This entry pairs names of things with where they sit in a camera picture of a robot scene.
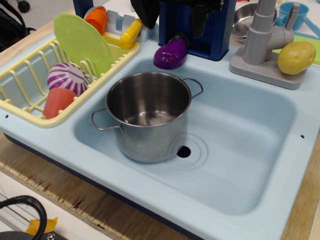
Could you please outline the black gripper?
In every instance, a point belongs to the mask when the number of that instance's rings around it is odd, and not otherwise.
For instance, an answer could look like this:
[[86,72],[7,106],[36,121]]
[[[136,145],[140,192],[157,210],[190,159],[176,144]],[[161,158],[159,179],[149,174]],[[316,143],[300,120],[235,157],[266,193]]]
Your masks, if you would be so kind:
[[[148,29],[153,29],[160,15],[160,2],[158,0],[131,0],[131,5],[136,14]],[[190,32],[193,39],[203,36],[208,13],[220,11],[224,0],[188,0],[186,5],[190,6]]]

